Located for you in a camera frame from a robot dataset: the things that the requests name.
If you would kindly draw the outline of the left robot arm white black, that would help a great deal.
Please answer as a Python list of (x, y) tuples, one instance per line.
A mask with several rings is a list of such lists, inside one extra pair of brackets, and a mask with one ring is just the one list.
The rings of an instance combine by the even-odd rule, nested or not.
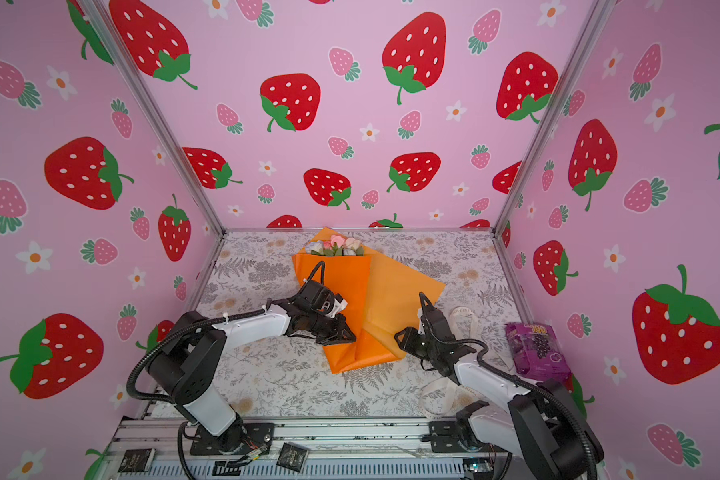
[(344, 315), (347, 306), (342, 296), (309, 280), (293, 296), (269, 299), (251, 312), (217, 318), (188, 312), (136, 364), (126, 391), (134, 399), (173, 405), (199, 433), (230, 452), (244, 442), (246, 431), (213, 386), (224, 352), (275, 337), (304, 338), (320, 346), (352, 344), (357, 337)]

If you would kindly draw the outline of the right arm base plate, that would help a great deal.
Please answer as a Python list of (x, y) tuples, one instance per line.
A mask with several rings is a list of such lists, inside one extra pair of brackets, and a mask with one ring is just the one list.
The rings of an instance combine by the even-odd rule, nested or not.
[(420, 441), (429, 444), (435, 453), (506, 453), (496, 445), (478, 441), (455, 420), (430, 421)]

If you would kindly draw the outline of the pink fake rose stem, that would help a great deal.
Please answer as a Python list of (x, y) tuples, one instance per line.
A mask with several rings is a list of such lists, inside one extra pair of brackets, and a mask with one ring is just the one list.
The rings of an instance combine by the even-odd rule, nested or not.
[(334, 256), (343, 256), (347, 247), (347, 239), (340, 235), (334, 235), (330, 239), (330, 246)]

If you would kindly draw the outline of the cream fake rose stem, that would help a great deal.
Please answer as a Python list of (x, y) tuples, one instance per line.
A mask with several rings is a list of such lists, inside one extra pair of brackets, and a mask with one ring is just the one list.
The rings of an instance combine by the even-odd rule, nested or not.
[(344, 256), (363, 256), (364, 247), (358, 239), (349, 237), (344, 242), (342, 254)]

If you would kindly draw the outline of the white fake rose stem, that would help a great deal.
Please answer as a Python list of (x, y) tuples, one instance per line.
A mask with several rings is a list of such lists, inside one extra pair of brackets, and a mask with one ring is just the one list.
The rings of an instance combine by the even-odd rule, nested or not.
[(305, 250), (310, 255), (332, 256), (333, 246), (330, 241), (315, 241), (308, 244)]

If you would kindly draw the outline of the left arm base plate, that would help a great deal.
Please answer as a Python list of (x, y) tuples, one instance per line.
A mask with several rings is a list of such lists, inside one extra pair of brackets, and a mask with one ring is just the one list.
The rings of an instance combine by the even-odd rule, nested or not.
[(190, 447), (193, 456), (248, 456), (269, 453), (274, 437), (274, 423), (245, 422), (231, 425), (220, 436), (213, 436), (202, 425), (195, 432)]

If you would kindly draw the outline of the orange wrapping paper sheet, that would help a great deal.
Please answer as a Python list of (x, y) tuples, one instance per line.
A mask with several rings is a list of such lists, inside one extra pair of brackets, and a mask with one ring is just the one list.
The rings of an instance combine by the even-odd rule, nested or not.
[(406, 353), (398, 347), (395, 335), (419, 327), (419, 294), (435, 302), (445, 284), (368, 246), (360, 257), (320, 257), (302, 248), (292, 256), (300, 284), (320, 260), (326, 264), (325, 285), (348, 302), (343, 314), (356, 335), (351, 344), (324, 348), (331, 372), (403, 359)]

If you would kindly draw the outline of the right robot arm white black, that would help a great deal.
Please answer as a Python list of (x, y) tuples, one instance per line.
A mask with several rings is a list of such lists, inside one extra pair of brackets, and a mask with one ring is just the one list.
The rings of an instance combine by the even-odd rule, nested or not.
[(395, 334), (398, 347), (419, 359), (423, 369), (485, 398), (457, 417), (464, 449), (498, 446), (523, 459), (537, 479), (599, 477), (604, 449), (563, 383), (533, 383), (491, 365), (486, 342), (456, 338), (426, 295), (420, 304), (420, 325)]

